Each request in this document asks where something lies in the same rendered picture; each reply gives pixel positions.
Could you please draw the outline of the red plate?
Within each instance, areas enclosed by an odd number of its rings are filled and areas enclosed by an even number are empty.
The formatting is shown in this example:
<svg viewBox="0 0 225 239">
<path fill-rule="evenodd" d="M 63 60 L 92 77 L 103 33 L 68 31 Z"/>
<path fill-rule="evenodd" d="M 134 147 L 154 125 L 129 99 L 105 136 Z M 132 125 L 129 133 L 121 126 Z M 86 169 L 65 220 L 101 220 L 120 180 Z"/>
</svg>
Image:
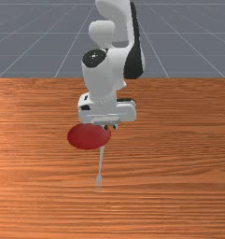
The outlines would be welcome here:
<svg viewBox="0 0 225 239">
<path fill-rule="evenodd" d="M 68 134 L 67 141 L 75 148 L 90 150 L 104 146 L 111 137 L 111 131 L 100 125 L 79 123 L 73 126 Z"/>
</svg>

